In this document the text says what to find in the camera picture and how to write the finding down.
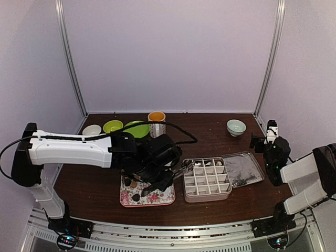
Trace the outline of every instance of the light blue bowl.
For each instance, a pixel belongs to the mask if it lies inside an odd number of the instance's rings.
[[[226,123],[226,128],[231,136],[237,137],[245,132],[246,125],[242,121],[232,119]]]

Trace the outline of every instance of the silver tray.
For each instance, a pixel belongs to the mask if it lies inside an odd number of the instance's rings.
[[[265,174],[252,153],[238,152],[222,156],[232,188],[254,184],[265,179]]]

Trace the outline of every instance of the small stone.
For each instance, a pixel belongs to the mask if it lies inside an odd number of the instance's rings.
[[[134,200],[135,202],[138,202],[140,200],[140,195],[137,193],[137,194],[134,194],[132,196],[132,200]]]
[[[130,186],[132,181],[129,178],[125,178],[124,183],[125,183],[125,186]]]
[[[135,181],[132,181],[132,183],[131,183],[131,188],[136,188],[136,186],[137,186],[138,184],[137,184],[137,182],[135,182]]]

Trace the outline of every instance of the black object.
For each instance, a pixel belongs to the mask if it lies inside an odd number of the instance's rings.
[[[111,168],[123,169],[126,176],[133,177],[137,175],[142,182],[149,182],[151,186],[145,188],[144,191],[149,191],[153,188],[165,191],[172,185],[174,173],[169,168],[175,166],[182,155],[180,147],[175,145],[173,140],[166,134],[161,135],[153,140],[145,141],[136,146],[134,137],[127,136],[127,139],[117,138],[114,140],[124,142],[112,143],[112,163]],[[130,147],[129,143],[134,144],[134,148]],[[127,146],[127,151],[114,152],[113,146]]]
[[[140,195],[137,193],[137,194],[134,194],[132,196],[132,200],[134,200],[135,202],[138,202],[140,200]]]
[[[251,222],[252,231],[254,236],[268,236],[280,232],[284,232],[288,229],[296,227],[296,223],[293,220],[293,215],[288,215],[285,210],[284,202],[279,202],[274,208],[273,217],[267,219],[259,219]]]
[[[282,249],[288,244],[288,234],[286,233],[276,237],[268,238],[267,242],[274,249]]]
[[[37,131],[36,123],[27,124],[22,137],[32,136]],[[11,177],[13,181],[21,186],[30,187],[35,184],[41,183],[41,171],[43,165],[33,165],[30,156],[29,149],[32,145],[29,143],[30,139],[19,142],[13,160]]]
[[[269,129],[269,127],[277,127],[278,124],[275,120],[268,120],[267,122],[267,128]]]
[[[246,185],[247,181],[246,180],[233,180],[232,181],[232,186],[234,187],[239,187],[239,186],[243,186]]]
[[[286,166],[290,153],[289,143],[282,137],[277,137],[274,143],[268,143],[264,148],[266,173],[274,186],[283,185],[280,170]]]
[[[56,239],[57,247],[64,251],[72,250],[78,242],[78,238],[73,235],[59,234]]]
[[[267,129],[269,127],[276,127],[275,120],[269,120]],[[283,185],[280,170],[286,166],[290,154],[289,143],[286,139],[278,136],[273,143],[265,144],[265,137],[257,137],[255,133],[251,135],[250,148],[255,149],[256,153],[263,153],[266,165],[266,173],[274,186]]]
[[[331,197],[336,193],[336,143],[313,150],[323,190]]]
[[[51,219],[49,217],[48,228],[55,233],[68,234],[89,239],[91,237],[93,223],[81,219],[73,219],[70,217],[69,205],[64,202],[64,216],[59,219]]]
[[[125,180],[124,180],[125,186],[130,186],[131,183],[132,183],[132,181],[129,178],[125,178]]]

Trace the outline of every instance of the wooden table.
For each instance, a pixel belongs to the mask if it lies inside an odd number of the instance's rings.
[[[146,114],[93,114],[84,127],[90,124],[103,126],[109,120],[124,124],[133,120],[146,120]],[[234,138],[226,130],[230,119],[242,120],[246,132]],[[249,149],[250,135],[262,132],[251,114],[167,114],[166,120],[191,132],[197,144],[181,145],[184,158],[215,157]],[[188,140],[178,130],[167,127],[174,140]],[[254,154],[265,169],[261,154]],[[276,203],[291,196],[287,185],[274,187],[266,178],[260,183],[233,189],[224,201],[187,203],[183,195],[182,179],[174,182],[176,200],[172,205],[160,207],[125,208],[119,202],[120,171],[86,165],[64,165],[55,190],[70,205],[74,217],[101,222],[151,225],[191,226],[221,224],[266,217],[273,214]]]

